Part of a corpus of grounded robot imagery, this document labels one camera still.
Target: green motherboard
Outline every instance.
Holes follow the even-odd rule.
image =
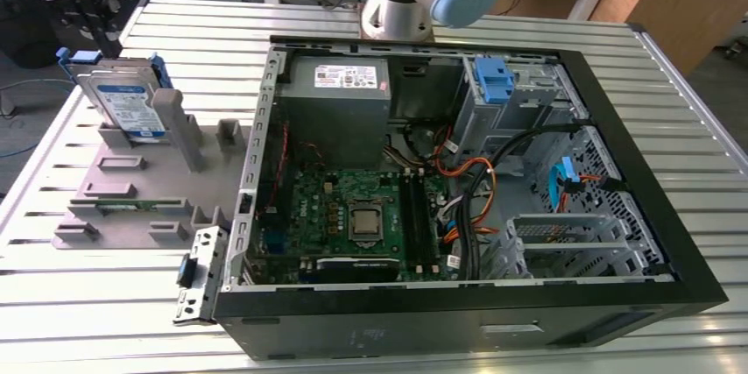
[[[267,232],[271,272],[276,283],[303,283],[306,261],[324,257],[391,258],[402,262],[400,280],[444,280],[443,264],[411,267],[403,223],[402,173],[378,171],[298,172],[294,180],[290,227]],[[444,179],[422,178],[430,220],[446,194]],[[439,256],[435,228],[426,247]],[[299,257],[294,261],[287,257]]]

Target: orange wire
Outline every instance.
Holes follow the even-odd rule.
[[[448,168],[442,166],[442,161],[440,161],[439,155],[440,155],[440,153],[444,149],[444,145],[447,144],[447,141],[450,140],[451,135],[452,135],[452,128],[450,127],[447,129],[447,136],[444,138],[444,142],[442,142],[442,144],[438,146],[438,148],[434,152],[434,155],[436,156],[436,158],[435,158],[436,169],[440,171],[442,175],[444,175],[446,177],[458,177],[464,172],[467,172],[467,170],[478,163],[482,163],[487,166],[487,171],[491,174],[491,184],[492,184],[491,194],[488,195],[487,204],[484,205],[483,210],[480,211],[480,214],[472,220],[472,223],[475,225],[486,219],[486,217],[488,216],[488,211],[491,210],[491,205],[494,204],[494,194],[495,194],[496,189],[498,189],[496,172],[494,171],[494,166],[491,165],[491,161],[486,157],[476,157],[476,158],[468,159],[463,163],[463,165],[459,166],[458,169],[455,169],[455,170],[450,170]],[[482,229],[484,231],[486,230],[492,230],[492,229],[486,228],[486,227],[476,227],[476,230],[482,230]],[[447,234],[447,236],[444,236],[444,242],[448,243],[450,241],[454,241],[455,238],[458,238],[458,237],[459,237],[458,228],[454,228],[450,231],[450,233]]]

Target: ram slot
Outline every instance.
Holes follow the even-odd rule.
[[[406,238],[408,266],[426,269],[438,263],[431,232],[430,201],[423,177],[406,175],[400,178],[400,213]]]

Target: power supply label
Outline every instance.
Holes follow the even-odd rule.
[[[379,89],[376,67],[318,66],[315,68],[315,88]]]
[[[134,136],[158,138],[166,128],[156,111],[148,106],[148,92],[138,85],[99,85],[100,99],[119,128]]]

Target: hard drive label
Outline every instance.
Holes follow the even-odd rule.
[[[164,136],[166,129],[156,111],[148,106],[148,93],[138,85],[98,85],[100,98],[119,128],[144,138]]]

